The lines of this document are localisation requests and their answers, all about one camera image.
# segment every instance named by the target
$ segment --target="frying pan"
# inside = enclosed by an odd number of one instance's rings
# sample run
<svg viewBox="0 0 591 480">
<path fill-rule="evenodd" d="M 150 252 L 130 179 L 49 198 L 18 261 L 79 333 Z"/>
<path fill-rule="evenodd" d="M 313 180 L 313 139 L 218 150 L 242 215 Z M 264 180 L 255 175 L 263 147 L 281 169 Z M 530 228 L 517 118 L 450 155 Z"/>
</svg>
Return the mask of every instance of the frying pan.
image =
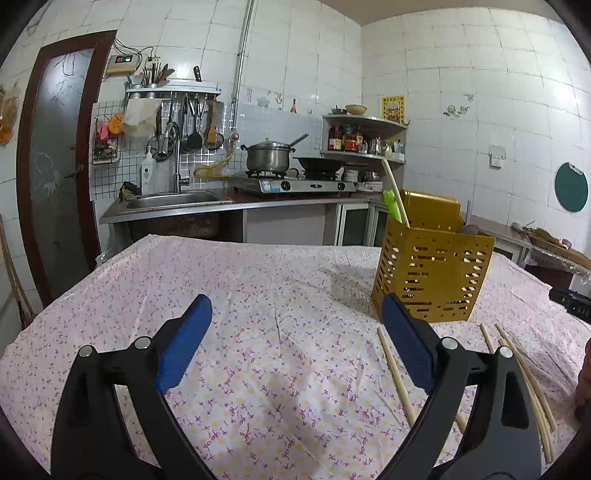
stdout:
<svg viewBox="0 0 591 480">
<path fill-rule="evenodd" d="M 296 157 L 302 168 L 306 171 L 321 171 L 324 173 L 336 173 L 345 162 L 342 160 L 332 160 L 329 158 L 316 157 Z"/>
</svg>

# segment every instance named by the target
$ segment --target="yellow poster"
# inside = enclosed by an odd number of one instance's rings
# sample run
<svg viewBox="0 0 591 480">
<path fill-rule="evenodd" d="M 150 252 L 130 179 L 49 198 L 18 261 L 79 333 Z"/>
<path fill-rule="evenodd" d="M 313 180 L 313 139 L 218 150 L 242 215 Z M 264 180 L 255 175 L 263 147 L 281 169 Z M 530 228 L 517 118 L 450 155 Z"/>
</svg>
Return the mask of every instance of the yellow poster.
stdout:
<svg viewBox="0 0 591 480">
<path fill-rule="evenodd" d="M 404 95 L 382 97 L 381 117 L 392 122 L 404 123 Z"/>
</svg>

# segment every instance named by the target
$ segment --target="metal screw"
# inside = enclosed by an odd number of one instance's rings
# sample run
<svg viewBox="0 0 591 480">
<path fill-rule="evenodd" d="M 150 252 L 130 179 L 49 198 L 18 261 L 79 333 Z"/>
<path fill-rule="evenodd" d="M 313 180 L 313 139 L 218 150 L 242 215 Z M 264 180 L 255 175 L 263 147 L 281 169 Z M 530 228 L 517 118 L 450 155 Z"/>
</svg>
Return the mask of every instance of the metal screw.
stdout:
<svg viewBox="0 0 591 480">
<path fill-rule="evenodd" d="M 136 347 L 138 350 L 146 350 L 151 343 L 152 340 L 150 339 L 150 337 L 139 337 L 134 342 L 134 347 Z"/>
<path fill-rule="evenodd" d="M 90 345 L 85 345 L 80 350 L 78 350 L 78 355 L 82 357 L 91 356 L 92 354 L 92 347 Z"/>
<path fill-rule="evenodd" d="M 504 345 L 501 348 L 499 348 L 499 353 L 505 358 L 511 358 L 513 356 L 513 350 Z"/>
<path fill-rule="evenodd" d="M 455 350 L 457 348 L 457 342 L 451 338 L 451 337 L 445 337 L 442 341 L 441 344 L 447 349 L 447 350 Z"/>
</svg>

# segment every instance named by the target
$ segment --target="pink floral fabric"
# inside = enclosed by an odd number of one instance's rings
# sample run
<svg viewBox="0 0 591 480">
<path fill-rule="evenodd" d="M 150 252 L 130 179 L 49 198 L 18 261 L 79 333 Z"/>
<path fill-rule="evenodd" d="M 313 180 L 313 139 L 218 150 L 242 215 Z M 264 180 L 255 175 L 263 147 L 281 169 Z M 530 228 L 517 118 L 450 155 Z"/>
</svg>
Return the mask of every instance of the pink floral fabric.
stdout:
<svg viewBox="0 0 591 480">
<path fill-rule="evenodd" d="M 204 293 L 213 321 L 167 401 L 219 479 L 374 478 L 409 428 L 387 368 L 370 293 L 379 249 L 292 247 L 148 236 L 45 309 L 0 360 L 0 406 L 49 470 L 61 391 L 80 347 L 123 349 L 156 333 Z M 499 322 L 531 361 L 558 421 L 573 437 L 572 392 L 588 325 L 548 300 L 549 287 L 494 255 L 468 322 L 435 325 L 486 351 Z M 424 393 L 406 386 L 420 408 Z M 140 458 L 155 459 L 128 392 L 118 396 Z M 469 414 L 473 390 L 462 406 Z M 454 424 L 439 461 L 453 457 Z"/>
</svg>

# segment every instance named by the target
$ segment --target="blue gripper pad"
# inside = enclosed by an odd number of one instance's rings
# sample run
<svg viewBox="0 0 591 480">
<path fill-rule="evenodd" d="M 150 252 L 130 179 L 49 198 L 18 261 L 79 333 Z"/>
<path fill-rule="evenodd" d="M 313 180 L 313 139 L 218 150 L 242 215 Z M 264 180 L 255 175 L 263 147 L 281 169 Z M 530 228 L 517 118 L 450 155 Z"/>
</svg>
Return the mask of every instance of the blue gripper pad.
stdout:
<svg viewBox="0 0 591 480">
<path fill-rule="evenodd" d="M 212 301 L 199 295 L 181 318 L 183 324 L 160 355 L 156 387 L 162 395 L 181 382 L 212 322 Z"/>
<path fill-rule="evenodd" d="M 390 294 L 384 296 L 382 301 L 382 322 L 413 383 L 430 395 L 435 388 L 434 359 L 424 343 L 425 339 L 419 337 L 412 323 L 423 320 L 412 319 L 404 305 Z M 427 328 L 422 328 L 422 332 L 428 337 L 427 340 L 434 340 L 430 332 L 439 340 L 427 322 L 424 323 Z"/>
</svg>

